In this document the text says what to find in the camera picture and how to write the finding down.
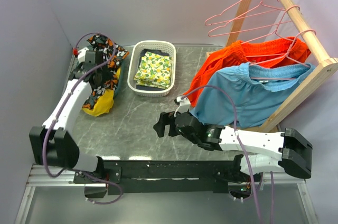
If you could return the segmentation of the camouflage patterned shorts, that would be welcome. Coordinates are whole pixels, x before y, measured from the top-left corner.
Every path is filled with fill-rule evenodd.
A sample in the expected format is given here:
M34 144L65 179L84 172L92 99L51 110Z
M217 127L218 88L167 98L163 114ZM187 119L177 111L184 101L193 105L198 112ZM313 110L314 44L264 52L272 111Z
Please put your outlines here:
M117 71L121 67L129 52L110 38L101 34L95 34L87 41L94 51L102 51L104 53L104 63L107 65L108 79L110 79L112 71Z

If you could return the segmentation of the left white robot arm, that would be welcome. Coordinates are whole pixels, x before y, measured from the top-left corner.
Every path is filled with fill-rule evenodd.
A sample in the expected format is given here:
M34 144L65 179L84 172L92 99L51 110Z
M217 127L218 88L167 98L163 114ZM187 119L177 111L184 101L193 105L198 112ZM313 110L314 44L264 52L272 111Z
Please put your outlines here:
M82 152L71 131L84 102L103 82L100 65L104 54L83 48L79 51L78 61L53 113L42 126L31 128L29 139L35 162L43 165L46 171L49 166L54 166L61 170L86 172L87 178L97 183L106 176L103 159Z

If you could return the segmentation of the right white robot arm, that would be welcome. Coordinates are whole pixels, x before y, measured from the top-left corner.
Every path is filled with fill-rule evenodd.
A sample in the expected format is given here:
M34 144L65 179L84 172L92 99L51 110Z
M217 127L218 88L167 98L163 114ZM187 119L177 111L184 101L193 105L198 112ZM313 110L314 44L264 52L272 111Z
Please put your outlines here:
M153 126L158 137L163 137L169 126L169 136L181 135L207 151L242 151L247 157L237 157L231 175L243 181L250 174L285 172L298 179L312 176L312 144L297 130L260 133L234 130L229 126L202 124L189 112L162 112Z

